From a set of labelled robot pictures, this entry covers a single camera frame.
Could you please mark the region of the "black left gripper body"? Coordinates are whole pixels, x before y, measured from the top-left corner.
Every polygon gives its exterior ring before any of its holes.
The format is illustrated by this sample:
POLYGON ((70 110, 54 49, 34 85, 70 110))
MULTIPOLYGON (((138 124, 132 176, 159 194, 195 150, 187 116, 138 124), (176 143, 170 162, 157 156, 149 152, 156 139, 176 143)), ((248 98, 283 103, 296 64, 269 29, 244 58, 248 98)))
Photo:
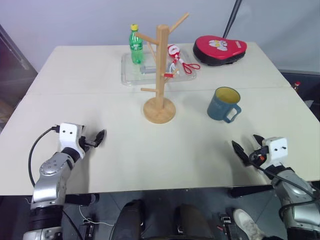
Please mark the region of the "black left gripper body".
POLYGON ((78 140, 79 146, 84 152, 88 152, 90 148, 96 148, 97 143, 93 140, 86 140, 85 136, 81 136, 78 140))

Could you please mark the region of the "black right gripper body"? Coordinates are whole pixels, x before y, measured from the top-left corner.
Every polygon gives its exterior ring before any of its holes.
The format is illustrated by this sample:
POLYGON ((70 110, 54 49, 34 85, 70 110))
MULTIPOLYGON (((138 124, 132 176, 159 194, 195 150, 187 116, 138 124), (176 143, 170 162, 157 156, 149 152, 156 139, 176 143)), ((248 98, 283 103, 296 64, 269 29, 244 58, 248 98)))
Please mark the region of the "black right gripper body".
POLYGON ((249 163, 254 167, 260 167, 262 164, 266 163, 268 153, 268 146, 262 146, 261 148, 258 148, 249 155, 249 163))

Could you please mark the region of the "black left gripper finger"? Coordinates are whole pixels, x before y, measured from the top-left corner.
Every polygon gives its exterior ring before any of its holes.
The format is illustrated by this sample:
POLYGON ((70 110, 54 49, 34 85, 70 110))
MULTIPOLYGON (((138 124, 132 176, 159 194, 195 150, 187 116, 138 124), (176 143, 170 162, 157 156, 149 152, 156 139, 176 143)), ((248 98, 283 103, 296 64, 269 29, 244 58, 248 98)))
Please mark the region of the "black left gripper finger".
POLYGON ((104 137, 106 135, 106 130, 103 129, 101 131, 98 132, 98 134, 95 137, 95 146, 98 147, 101 142, 103 141, 104 137))

